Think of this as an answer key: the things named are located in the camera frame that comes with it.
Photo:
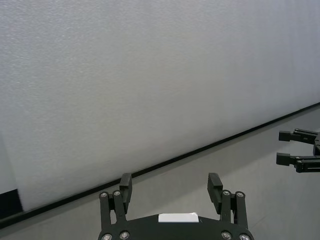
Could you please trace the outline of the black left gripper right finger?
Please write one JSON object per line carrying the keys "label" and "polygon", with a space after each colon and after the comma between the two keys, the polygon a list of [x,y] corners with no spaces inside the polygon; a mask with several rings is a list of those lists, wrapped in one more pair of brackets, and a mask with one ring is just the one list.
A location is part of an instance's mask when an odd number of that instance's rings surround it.
{"label": "black left gripper right finger", "polygon": [[231,223],[232,213],[234,224],[242,227],[248,226],[246,195],[244,192],[236,191],[231,193],[229,190],[224,189],[217,173],[208,174],[207,191],[222,222]]}

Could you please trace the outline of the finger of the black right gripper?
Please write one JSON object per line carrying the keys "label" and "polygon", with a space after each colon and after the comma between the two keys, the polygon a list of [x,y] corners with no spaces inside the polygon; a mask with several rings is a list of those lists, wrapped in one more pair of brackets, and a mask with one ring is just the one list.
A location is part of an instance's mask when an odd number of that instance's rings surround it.
{"label": "finger of the black right gripper", "polygon": [[288,153],[276,154],[276,164],[281,166],[292,165],[297,173],[319,173],[320,157],[317,156],[293,156]]}
{"label": "finger of the black right gripper", "polygon": [[300,128],[296,128],[293,132],[280,131],[278,134],[278,140],[283,142],[296,141],[300,143],[316,145],[318,144],[318,132],[303,130]]}

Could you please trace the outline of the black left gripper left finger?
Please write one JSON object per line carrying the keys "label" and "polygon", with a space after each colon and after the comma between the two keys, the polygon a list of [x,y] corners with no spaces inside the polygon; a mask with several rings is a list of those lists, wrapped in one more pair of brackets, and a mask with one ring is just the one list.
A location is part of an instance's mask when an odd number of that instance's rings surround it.
{"label": "black left gripper left finger", "polygon": [[132,175],[124,173],[120,179],[119,189],[113,193],[103,191],[99,195],[101,225],[112,225],[111,211],[114,211],[116,221],[126,221],[126,214],[132,196]]}

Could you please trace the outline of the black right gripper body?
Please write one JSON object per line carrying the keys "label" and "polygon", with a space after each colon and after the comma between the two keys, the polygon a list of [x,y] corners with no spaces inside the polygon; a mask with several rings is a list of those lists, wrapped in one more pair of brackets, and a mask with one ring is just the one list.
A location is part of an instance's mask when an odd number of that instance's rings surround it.
{"label": "black right gripper body", "polygon": [[311,143],[313,144],[313,155],[319,156],[320,155],[320,133],[319,132],[312,133]]}

